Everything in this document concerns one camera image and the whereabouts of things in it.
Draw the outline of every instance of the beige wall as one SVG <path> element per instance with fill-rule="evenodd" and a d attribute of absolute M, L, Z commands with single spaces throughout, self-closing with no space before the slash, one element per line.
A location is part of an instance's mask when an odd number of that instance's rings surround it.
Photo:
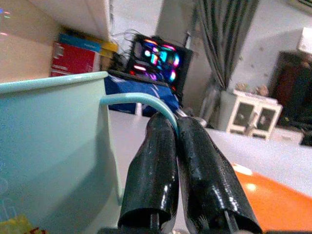
<path fill-rule="evenodd" d="M 0 82 L 50 75 L 53 41 L 60 25 L 28 0 L 0 0 Z"/>

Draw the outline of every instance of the blue book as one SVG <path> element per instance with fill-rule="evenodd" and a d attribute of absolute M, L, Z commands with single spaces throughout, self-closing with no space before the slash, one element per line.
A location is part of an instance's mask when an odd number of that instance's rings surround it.
<path fill-rule="evenodd" d="M 63 33 L 59 35 L 58 40 L 61 43 L 76 46 L 82 49 L 91 50 L 95 52 L 101 51 L 101 45 L 97 42 L 76 38 Z"/>

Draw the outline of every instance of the red book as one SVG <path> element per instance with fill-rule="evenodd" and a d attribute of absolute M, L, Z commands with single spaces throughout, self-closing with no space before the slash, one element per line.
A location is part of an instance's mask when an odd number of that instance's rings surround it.
<path fill-rule="evenodd" d="M 67 45 L 54 43 L 51 76 L 63 76 L 99 71 L 99 53 Z"/>

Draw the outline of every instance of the table surface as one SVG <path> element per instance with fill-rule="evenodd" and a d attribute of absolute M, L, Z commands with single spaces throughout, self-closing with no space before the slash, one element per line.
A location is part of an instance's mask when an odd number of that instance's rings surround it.
<path fill-rule="evenodd" d="M 124 188 L 128 167 L 145 137 L 148 117 L 109 111 L 112 143 Z M 312 196 L 312 147 L 265 141 L 207 129 L 210 137 L 231 163 L 245 166 L 282 184 Z M 175 229 L 187 230 L 181 194 Z"/>

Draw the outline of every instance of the white shelf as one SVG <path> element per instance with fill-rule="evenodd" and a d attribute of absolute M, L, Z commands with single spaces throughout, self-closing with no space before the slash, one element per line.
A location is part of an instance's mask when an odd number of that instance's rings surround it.
<path fill-rule="evenodd" d="M 109 40 L 109 0 L 29 0 L 61 25 Z"/>

